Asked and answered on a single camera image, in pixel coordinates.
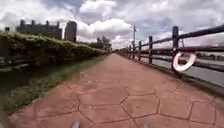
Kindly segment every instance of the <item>sky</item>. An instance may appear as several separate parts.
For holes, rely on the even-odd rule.
[[[113,48],[130,45],[133,28],[136,42],[169,36],[172,26],[181,33],[224,23],[224,0],[0,0],[0,29],[14,28],[20,19],[27,23],[56,24],[65,28],[69,20],[78,24],[79,41],[93,42],[106,36]],[[185,46],[224,45],[224,35],[185,40]],[[158,44],[165,47],[170,43]]]

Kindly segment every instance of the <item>life ring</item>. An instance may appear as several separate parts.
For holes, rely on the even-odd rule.
[[[187,69],[189,69],[194,64],[197,58],[197,56],[194,53],[190,53],[190,59],[188,60],[188,62],[185,65],[180,66],[178,60],[181,57],[181,55],[183,55],[183,53],[179,52],[173,59],[173,67],[176,71],[179,72],[186,71]]]

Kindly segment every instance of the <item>brick pavement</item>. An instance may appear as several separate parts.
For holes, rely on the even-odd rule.
[[[224,101],[112,54],[10,119],[18,128],[224,128]]]

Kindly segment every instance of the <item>river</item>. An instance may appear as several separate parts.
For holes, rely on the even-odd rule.
[[[141,60],[144,62],[148,62],[146,58],[142,58]],[[202,60],[202,59],[197,59],[197,61],[224,66],[224,61],[211,61],[211,60]],[[171,68],[170,62],[161,61],[161,60],[153,60],[152,63],[158,66],[168,68],[168,69]],[[210,69],[192,66],[190,69],[188,69],[187,71],[183,73],[224,87],[224,73],[223,72],[218,72],[218,71],[213,71]]]

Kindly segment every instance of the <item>metal railing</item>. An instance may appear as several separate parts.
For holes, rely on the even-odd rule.
[[[148,38],[148,43],[142,44],[140,41],[138,43],[138,46],[135,46],[133,44],[132,46],[123,48],[119,50],[119,53],[134,59],[136,56],[138,57],[138,61],[141,61],[142,58],[147,58],[148,64],[152,64],[152,60],[162,60],[162,61],[167,61],[167,62],[173,62],[175,55],[178,52],[193,52],[197,54],[198,52],[224,52],[224,46],[189,46],[189,47],[179,47],[179,41],[181,39],[186,39],[186,38],[195,38],[195,37],[200,37],[200,36],[206,36],[206,35],[211,35],[211,34],[217,34],[217,33],[222,33],[224,32],[224,25],[217,26],[214,28],[209,28],[209,29],[204,29],[204,30],[199,30],[195,32],[190,32],[186,34],[179,34],[179,29],[177,26],[174,26],[172,29],[172,36],[167,37],[164,39],[160,40],[153,40],[153,36],[149,36]],[[172,47],[171,48],[153,48],[154,44],[159,44],[159,43],[164,43],[167,41],[172,41]],[[166,55],[170,56],[169,58],[167,57],[162,57],[162,56],[153,56],[153,55]],[[185,64],[187,61],[186,60],[180,60],[179,63]],[[196,61],[193,66],[200,67],[200,68],[206,68],[210,70],[215,70],[219,72],[224,72],[224,65],[217,65],[217,64],[211,64],[211,63],[204,63],[204,62],[199,62]],[[179,73],[174,69],[173,65],[171,66],[171,70],[179,75]]]

